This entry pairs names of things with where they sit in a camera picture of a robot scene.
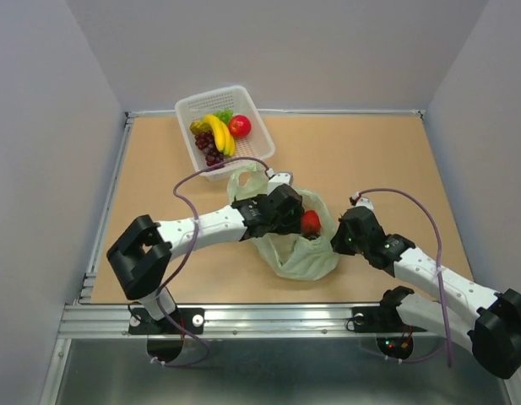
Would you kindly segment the red strawberry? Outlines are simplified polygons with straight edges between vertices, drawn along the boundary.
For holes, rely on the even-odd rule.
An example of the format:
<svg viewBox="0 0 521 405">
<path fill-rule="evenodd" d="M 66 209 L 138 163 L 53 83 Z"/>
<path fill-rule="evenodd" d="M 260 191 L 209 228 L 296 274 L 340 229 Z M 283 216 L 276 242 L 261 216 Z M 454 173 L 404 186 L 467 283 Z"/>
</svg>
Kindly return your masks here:
<svg viewBox="0 0 521 405">
<path fill-rule="evenodd" d="M 307 210 L 301 217 L 303 235 L 319 235 L 322 229 L 320 218 L 315 210 Z"/>
</svg>

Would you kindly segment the light green plastic bag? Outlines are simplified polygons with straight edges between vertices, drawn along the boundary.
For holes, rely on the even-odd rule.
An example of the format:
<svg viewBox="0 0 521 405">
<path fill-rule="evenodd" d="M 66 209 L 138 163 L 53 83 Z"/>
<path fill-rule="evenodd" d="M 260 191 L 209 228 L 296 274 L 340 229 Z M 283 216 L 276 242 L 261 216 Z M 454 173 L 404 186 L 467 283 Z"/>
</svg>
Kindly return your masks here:
<svg viewBox="0 0 521 405">
<path fill-rule="evenodd" d="M 265 193 L 267 187 L 264 168 L 259 164 L 245 165 L 232 172 L 227 196 L 230 201 L 242 200 Z M 279 277 L 315 281 L 333 271 L 339 262 L 339 255 L 333 252 L 330 244 L 337 225 L 319 194 L 300 187 L 296 190 L 303 198 L 304 209 L 315 211 L 320 219 L 319 237 L 309 240 L 296 234 L 267 234 L 250 242 Z"/>
</svg>

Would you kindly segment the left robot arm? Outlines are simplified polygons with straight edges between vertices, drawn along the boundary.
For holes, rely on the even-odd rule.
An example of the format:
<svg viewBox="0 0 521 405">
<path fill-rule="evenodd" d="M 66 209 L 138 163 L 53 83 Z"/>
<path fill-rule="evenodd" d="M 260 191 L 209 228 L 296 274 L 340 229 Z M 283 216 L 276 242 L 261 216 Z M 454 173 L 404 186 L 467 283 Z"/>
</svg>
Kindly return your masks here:
<svg viewBox="0 0 521 405">
<path fill-rule="evenodd" d="M 143 306 L 158 332 L 169 332 L 178 315 L 162 281 L 171 260 L 220 243 L 299 234 L 303 214 L 301 195 L 287 184 L 189 219 L 155 222 L 145 214 L 124 230 L 106 258 L 126 298 Z"/>
</svg>

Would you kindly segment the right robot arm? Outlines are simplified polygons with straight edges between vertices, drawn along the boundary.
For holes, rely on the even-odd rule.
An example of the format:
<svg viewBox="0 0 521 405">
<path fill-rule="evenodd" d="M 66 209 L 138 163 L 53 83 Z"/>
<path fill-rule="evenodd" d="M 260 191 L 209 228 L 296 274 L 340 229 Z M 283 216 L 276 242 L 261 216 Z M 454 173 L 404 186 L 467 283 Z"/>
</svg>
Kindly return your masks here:
<svg viewBox="0 0 521 405">
<path fill-rule="evenodd" d="M 374 268 L 428 293 L 407 292 L 383 304 L 378 319 L 388 329 L 426 329 L 470 351 L 492 375 L 507 380 L 521 367 L 521 294 L 498 292 L 438 265 L 414 242 L 384 233 L 364 206 L 339 218 L 334 251 L 361 255 Z"/>
</svg>

